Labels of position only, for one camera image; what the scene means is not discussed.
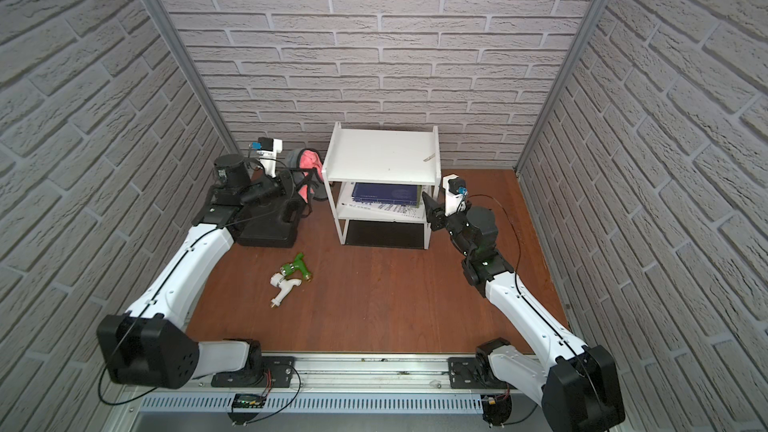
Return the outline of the white small bookshelf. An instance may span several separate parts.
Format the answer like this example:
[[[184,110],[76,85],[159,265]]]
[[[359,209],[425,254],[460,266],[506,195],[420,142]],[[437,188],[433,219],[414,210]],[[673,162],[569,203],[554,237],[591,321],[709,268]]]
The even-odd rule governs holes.
[[[438,128],[430,132],[345,129],[334,125],[322,173],[339,242],[343,245],[428,249],[426,218],[393,219],[370,212],[339,213],[345,182],[418,185],[439,193],[441,162]]]

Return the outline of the black plastic tool case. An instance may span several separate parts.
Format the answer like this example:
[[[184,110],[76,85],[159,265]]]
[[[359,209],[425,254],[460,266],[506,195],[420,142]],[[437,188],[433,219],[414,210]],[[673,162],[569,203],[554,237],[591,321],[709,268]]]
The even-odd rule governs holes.
[[[248,205],[238,217],[236,242],[246,247],[291,248],[306,207],[300,197],[280,197],[268,204]]]

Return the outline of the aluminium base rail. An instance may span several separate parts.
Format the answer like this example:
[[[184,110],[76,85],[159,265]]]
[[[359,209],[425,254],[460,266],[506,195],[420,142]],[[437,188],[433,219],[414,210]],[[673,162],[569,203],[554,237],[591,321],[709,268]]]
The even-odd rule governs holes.
[[[212,378],[194,380],[178,390],[158,390],[114,410],[128,429],[140,413],[218,413],[236,426],[291,413],[434,414],[482,417],[483,395],[509,395],[517,405],[534,405],[509,386],[505,390],[452,389],[449,356],[444,354],[297,354],[288,388],[214,388]],[[260,409],[233,411],[236,394],[265,395]]]

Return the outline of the grey and pink cloth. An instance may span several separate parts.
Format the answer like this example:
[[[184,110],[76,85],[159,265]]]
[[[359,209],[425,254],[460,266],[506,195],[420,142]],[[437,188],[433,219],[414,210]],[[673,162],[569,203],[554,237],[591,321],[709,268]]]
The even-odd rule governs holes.
[[[306,218],[313,211],[314,201],[328,200],[321,154],[313,148],[293,149],[287,153],[286,160],[296,193],[306,206],[306,211],[302,214],[302,217]]]

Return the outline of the small green circuit board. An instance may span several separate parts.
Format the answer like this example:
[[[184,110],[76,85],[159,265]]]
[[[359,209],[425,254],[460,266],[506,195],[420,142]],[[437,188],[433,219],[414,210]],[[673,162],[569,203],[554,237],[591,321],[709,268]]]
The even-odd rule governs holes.
[[[232,400],[231,409],[233,411],[239,409],[260,409],[264,407],[267,401],[265,395],[257,394],[236,394]]]

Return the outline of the aluminium corner post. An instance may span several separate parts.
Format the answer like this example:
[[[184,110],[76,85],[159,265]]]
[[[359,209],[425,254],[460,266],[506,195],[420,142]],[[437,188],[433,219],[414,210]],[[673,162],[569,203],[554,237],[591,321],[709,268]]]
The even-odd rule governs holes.
[[[166,10],[162,0],[141,0],[149,17],[152,19],[160,36],[169,48],[169,51],[176,61],[179,70],[187,80],[192,92],[198,99],[201,108],[214,131],[229,153],[239,153],[240,149],[229,130],[221,112],[204,83],[196,64],[185,46],[180,32],[174,26],[172,18]]]
[[[610,0],[591,0],[589,7],[587,8],[583,19],[577,29],[572,44],[567,50],[564,61],[558,71],[551,90],[547,95],[547,99],[543,105],[543,108],[538,115],[538,118],[534,124],[534,127],[528,137],[527,142],[520,154],[519,160],[515,167],[517,175],[520,174],[526,163],[529,161],[529,157],[532,154],[533,148],[536,145],[539,137],[542,135],[545,125],[548,123],[550,116],[554,112],[554,108],[560,94],[565,90],[566,84],[574,73],[579,60],[581,59],[584,51],[586,50],[589,41],[594,34],[603,11],[605,10]]]

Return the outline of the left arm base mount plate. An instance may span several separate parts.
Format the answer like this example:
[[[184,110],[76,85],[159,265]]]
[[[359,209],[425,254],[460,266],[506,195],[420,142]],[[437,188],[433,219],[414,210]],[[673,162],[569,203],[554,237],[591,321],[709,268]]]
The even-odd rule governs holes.
[[[256,365],[235,372],[221,372],[213,376],[214,388],[288,388],[295,375],[294,356],[264,356]]]

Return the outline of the black round connector right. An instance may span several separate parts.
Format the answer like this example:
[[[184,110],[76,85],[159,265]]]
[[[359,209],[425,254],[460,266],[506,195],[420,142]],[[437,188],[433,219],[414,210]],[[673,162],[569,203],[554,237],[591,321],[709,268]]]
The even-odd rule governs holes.
[[[483,395],[481,406],[482,419],[490,427],[504,426],[512,413],[512,399],[509,395]]]

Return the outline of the aluminium corner post right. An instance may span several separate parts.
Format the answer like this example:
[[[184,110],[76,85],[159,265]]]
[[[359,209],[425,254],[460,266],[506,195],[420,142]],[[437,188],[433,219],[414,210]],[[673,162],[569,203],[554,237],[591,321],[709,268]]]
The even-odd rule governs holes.
[[[564,61],[558,71],[551,90],[547,95],[547,99],[543,105],[543,108],[538,115],[538,118],[534,124],[534,127],[528,137],[527,142],[520,154],[519,160],[515,167],[517,175],[520,174],[526,163],[529,161],[529,157],[532,154],[533,148],[536,145],[539,137],[542,135],[545,125],[548,123],[550,116],[554,112],[554,108],[560,94],[565,90],[566,84],[574,73],[579,60],[581,59],[584,51],[586,50],[589,41],[594,34],[603,11],[605,10],[610,0],[591,0],[589,7],[587,8],[583,19],[577,29],[572,44],[567,50]]]

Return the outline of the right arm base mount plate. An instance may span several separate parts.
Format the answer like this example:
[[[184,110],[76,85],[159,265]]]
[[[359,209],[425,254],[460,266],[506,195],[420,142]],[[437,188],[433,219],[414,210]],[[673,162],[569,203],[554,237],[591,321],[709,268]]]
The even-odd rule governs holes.
[[[448,378],[452,389],[505,390],[507,384],[498,380],[490,368],[477,357],[449,357]]]

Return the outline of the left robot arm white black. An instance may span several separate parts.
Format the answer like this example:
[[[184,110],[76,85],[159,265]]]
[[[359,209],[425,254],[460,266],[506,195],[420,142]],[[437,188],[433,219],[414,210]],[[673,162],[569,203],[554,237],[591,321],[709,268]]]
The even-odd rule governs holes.
[[[262,174],[253,179],[253,163]],[[116,384],[179,389],[192,379],[219,375],[259,385],[260,345],[248,339],[198,342],[184,330],[208,277],[246,227],[264,219],[271,201],[295,190],[287,169],[270,172],[264,160],[228,154],[214,163],[215,183],[187,236],[152,285],[125,312],[104,317],[97,340],[102,376]]]

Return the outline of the green and white spray nozzle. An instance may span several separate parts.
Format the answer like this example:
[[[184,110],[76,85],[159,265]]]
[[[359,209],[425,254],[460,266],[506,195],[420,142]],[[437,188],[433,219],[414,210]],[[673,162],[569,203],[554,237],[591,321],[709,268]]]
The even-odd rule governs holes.
[[[305,263],[305,254],[298,253],[291,262],[282,265],[279,271],[270,277],[270,284],[279,290],[270,301],[271,307],[279,307],[293,288],[310,282],[312,278],[313,274]]]

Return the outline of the white printed book on shelf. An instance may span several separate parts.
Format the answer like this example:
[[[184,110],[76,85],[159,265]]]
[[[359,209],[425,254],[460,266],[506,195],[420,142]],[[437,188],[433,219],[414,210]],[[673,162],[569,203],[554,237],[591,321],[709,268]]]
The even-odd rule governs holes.
[[[424,206],[419,202],[415,206],[387,204],[381,202],[358,202],[352,197],[355,182],[345,182],[340,190],[338,198],[339,213],[349,212],[370,212],[382,217],[391,217],[393,219],[413,219],[423,221],[425,218]]]

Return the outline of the aluminium corner post left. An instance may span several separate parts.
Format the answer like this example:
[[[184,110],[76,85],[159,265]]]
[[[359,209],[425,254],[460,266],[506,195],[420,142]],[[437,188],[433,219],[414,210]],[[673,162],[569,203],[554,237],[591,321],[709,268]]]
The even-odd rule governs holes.
[[[198,99],[201,108],[214,131],[229,153],[239,153],[240,149],[229,130],[221,112],[204,83],[196,64],[185,46],[180,32],[174,26],[172,18],[166,10],[162,0],[141,0],[149,17],[152,19],[160,36],[169,48],[169,51],[176,61],[179,70],[187,80],[192,92]]]

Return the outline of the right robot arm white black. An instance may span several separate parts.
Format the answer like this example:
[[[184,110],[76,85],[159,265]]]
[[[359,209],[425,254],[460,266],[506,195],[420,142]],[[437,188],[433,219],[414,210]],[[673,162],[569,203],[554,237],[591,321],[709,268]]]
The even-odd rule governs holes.
[[[462,254],[467,282],[500,310],[531,347],[529,358],[505,340],[481,345],[485,378],[504,382],[533,401],[553,431],[608,431],[626,418],[616,362],[603,346],[589,346],[532,295],[496,246],[494,213],[470,205],[463,191],[437,202],[422,195],[426,220],[446,230]]]

